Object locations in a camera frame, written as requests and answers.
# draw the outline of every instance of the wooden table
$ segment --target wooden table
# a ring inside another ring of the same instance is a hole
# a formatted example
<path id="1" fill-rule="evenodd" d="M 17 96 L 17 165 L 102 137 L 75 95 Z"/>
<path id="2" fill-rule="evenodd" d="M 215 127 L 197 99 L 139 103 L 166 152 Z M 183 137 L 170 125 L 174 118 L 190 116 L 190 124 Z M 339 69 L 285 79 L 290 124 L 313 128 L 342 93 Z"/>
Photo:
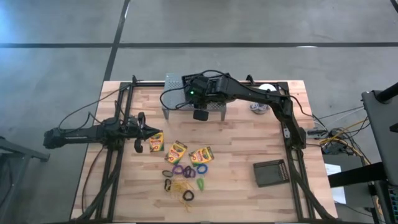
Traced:
<path id="1" fill-rule="evenodd" d="M 306 113 L 311 114 L 304 82 L 288 83 L 290 94 L 298 98 Z M 105 82 L 101 97 L 118 89 L 119 84 Z M 115 222 L 297 221 L 290 184 L 259 188 L 254 180 L 253 163 L 286 160 L 280 123 L 271 110 L 257 115 L 249 110 L 250 102 L 236 100 L 228 104 L 224 122 L 220 121 L 220 113 L 217 112 L 210 113 L 207 122 L 196 121 L 192 119 L 191 111 L 171 111 L 167 121 L 159 102 L 162 90 L 161 87 L 134 88 L 131 112 L 134 115 L 145 112 L 149 126 L 164 130 L 166 151 L 176 140 L 186 144 L 188 152 L 211 146 L 215 160 L 208 164 L 209 169 L 204 178 L 205 190 L 200 192 L 196 181 L 190 181 L 195 188 L 195 199 L 190 202 L 190 212 L 186 212 L 183 205 L 164 190 L 162 170 L 172 169 L 172 165 L 164 161 L 165 152 L 149 153 L 146 142 L 143 144 L 144 152 L 138 154 L 134 150 L 134 140 L 128 141 L 114 211 Z M 116 93 L 99 103 L 97 119 L 101 121 L 113 116 L 117 96 Z M 312 118 L 303 115 L 296 103 L 294 106 L 299 125 L 313 128 Z M 100 149 L 100 144 L 88 146 L 71 218 L 81 214 L 81 190 L 88 169 Z M 88 181 L 85 206 L 99 191 L 105 152 L 99 156 Z M 307 147 L 304 160 L 311 190 L 328 212 L 337 217 L 320 149 Z M 188 156 L 184 155 L 180 163 L 189 165 Z M 303 193 L 300 198 L 306 210 Z"/>

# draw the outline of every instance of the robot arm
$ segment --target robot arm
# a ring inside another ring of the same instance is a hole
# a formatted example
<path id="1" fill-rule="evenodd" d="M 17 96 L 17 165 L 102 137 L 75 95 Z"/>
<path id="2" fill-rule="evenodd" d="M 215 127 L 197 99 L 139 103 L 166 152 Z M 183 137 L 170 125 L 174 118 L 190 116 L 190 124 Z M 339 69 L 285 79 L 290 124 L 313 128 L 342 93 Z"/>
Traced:
<path id="1" fill-rule="evenodd" d="M 146 140 L 157 134 L 158 129 L 145 124 L 145 114 L 138 118 L 130 118 L 128 124 L 122 124 L 117 118 L 108 118 L 99 125 L 81 129 L 53 128 L 45 132 L 43 145 L 47 149 L 55 149 L 66 144 L 101 143 L 105 146 L 116 146 L 118 140 L 136 138 L 134 148 L 142 152 L 141 140 Z"/>
<path id="2" fill-rule="evenodd" d="M 236 99 L 267 104 L 276 118 L 289 130 L 290 146 L 305 148 L 305 131 L 297 124 L 293 114 L 293 102 L 287 95 L 242 85 L 228 74 L 216 77 L 199 75 L 185 87 L 185 91 L 197 110 L 206 109 L 208 103 L 229 103 Z"/>

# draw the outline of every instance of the concrete floor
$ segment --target concrete floor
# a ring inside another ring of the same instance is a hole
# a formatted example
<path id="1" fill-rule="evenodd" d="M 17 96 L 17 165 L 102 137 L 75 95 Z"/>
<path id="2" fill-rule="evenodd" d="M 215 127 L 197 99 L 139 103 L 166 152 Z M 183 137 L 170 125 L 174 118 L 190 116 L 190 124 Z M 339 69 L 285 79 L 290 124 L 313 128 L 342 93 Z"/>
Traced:
<path id="1" fill-rule="evenodd" d="M 0 43 L 112 43 L 124 0 L 0 1 Z M 132 0 L 121 42 L 398 42 L 389 0 Z M 0 48 L 0 135 L 47 151 L 43 133 L 98 99 L 110 48 Z M 361 93 L 398 81 L 398 48 L 119 49 L 111 80 L 163 80 L 167 72 L 208 68 L 263 80 L 305 80 L 313 113 L 361 105 Z M 72 116 L 75 127 L 86 112 Z M 364 111 L 331 127 L 364 119 Z M 326 119 L 325 124 L 334 118 Z M 380 161 L 371 133 L 357 142 Z M 14 223 L 68 220 L 86 145 L 51 150 L 32 161 Z M 344 220 L 369 217 L 338 207 Z"/>

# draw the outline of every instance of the green clip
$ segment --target green clip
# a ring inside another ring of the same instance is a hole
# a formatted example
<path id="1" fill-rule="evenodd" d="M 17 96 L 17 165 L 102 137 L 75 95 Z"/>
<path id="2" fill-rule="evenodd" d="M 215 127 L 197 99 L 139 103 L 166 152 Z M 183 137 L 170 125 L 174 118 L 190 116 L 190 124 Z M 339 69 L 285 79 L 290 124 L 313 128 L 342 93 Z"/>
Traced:
<path id="1" fill-rule="evenodd" d="M 205 181 L 203 180 L 203 178 L 197 178 L 197 184 L 200 191 L 203 191 L 205 189 Z"/>

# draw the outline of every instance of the white paper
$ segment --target white paper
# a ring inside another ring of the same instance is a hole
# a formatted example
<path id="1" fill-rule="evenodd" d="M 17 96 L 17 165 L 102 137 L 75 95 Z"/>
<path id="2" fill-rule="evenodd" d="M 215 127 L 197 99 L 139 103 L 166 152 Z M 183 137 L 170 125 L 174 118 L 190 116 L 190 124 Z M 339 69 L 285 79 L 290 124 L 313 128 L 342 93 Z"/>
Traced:
<path id="1" fill-rule="evenodd" d="M 328 175 L 337 174 L 341 172 L 341 167 L 338 165 L 325 164 L 326 173 Z M 331 189 L 333 200 L 338 203 L 346 204 L 346 195 L 344 194 L 344 187 L 335 187 Z"/>

